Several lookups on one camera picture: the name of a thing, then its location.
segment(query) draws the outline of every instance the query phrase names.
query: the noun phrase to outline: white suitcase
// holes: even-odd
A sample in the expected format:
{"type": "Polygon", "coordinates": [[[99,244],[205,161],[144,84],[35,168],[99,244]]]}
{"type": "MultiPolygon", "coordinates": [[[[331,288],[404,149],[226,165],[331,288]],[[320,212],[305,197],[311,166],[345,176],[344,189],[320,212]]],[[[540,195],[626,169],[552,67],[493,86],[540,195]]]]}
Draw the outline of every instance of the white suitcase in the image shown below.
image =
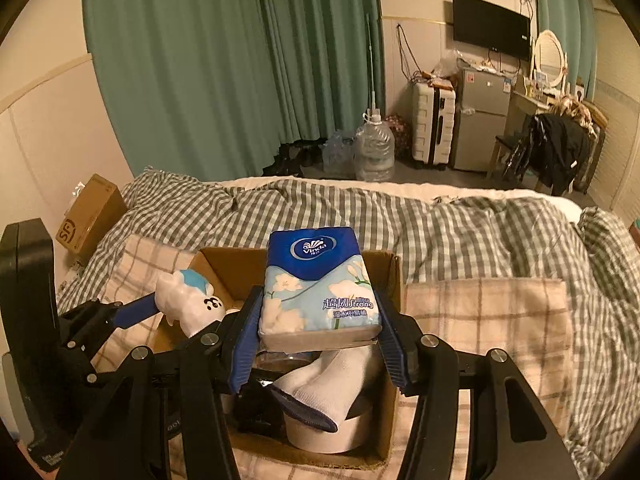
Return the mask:
{"type": "Polygon", "coordinates": [[[456,93],[414,85],[414,159],[425,164],[447,164],[453,140],[456,93]]]}

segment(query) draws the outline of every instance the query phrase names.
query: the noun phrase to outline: wooden table leg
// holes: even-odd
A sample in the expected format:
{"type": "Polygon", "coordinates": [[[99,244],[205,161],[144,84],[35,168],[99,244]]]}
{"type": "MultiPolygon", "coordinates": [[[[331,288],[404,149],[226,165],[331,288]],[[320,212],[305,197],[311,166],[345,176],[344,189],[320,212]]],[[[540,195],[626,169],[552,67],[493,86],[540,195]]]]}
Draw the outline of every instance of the wooden table leg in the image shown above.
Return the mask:
{"type": "Polygon", "coordinates": [[[491,180],[494,174],[495,168],[498,165],[498,159],[500,158],[500,152],[502,151],[501,143],[496,140],[494,146],[494,152],[491,154],[491,160],[489,161],[489,171],[486,172],[486,179],[491,180]]]}

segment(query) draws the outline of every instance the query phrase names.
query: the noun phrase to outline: white bed sheet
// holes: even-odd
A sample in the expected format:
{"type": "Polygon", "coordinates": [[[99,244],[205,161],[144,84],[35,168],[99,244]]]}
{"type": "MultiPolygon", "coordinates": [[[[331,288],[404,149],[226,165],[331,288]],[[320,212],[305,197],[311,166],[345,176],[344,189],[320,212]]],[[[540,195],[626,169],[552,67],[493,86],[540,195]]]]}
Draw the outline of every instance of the white bed sheet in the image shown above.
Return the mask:
{"type": "MultiPolygon", "coordinates": [[[[246,189],[264,186],[270,182],[295,178],[293,176],[250,176],[247,178],[239,178],[237,180],[227,180],[219,182],[223,186],[238,186],[246,189]]],[[[432,202],[437,197],[448,196],[450,198],[463,198],[467,196],[485,196],[497,200],[505,198],[523,198],[531,197],[541,200],[547,200],[556,206],[568,219],[569,222],[578,223],[582,208],[575,202],[560,196],[551,196],[538,193],[530,189],[474,189],[468,187],[443,186],[440,184],[395,184],[393,182],[361,182],[359,180],[316,180],[305,178],[306,182],[312,184],[320,184],[322,186],[335,186],[342,189],[368,189],[371,191],[379,191],[393,196],[401,196],[404,198],[415,198],[424,202],[432,202]]]]}

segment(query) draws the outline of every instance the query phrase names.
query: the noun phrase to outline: clear plastic bottle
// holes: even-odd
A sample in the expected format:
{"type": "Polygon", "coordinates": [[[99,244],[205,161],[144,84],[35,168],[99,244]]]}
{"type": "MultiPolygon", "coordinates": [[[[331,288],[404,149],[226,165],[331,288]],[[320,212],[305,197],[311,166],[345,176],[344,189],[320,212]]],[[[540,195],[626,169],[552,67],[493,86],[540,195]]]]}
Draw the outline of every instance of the clear plastic bottle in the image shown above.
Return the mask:
{"type": "Polygon", "coordinates": [[[358,128],[355,139],[355,169],[358,180],[388,182],[395,170],[394,134],[380,119],[377,109],[358,128]]]}

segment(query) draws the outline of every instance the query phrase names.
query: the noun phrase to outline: teal curtain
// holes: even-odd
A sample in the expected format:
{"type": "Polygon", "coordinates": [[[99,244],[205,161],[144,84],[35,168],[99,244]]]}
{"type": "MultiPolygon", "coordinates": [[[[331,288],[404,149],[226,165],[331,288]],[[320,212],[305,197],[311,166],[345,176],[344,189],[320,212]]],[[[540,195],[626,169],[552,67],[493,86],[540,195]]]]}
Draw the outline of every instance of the teal curtain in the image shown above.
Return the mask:
{"type": "Polygon", "coordinates": [[[580,76],[586,94],[595,92],[596,37],[591,0],[538,0],[538,30],[550,29],[569,59],[567,81],[575,88],[580,76]]]}
{"type": "Polygon", "coordinates": [[[201,180],[258,175],[281,142],[362,123],[378,0],[82,0],[87,48],[124,155],[201,180]]]}

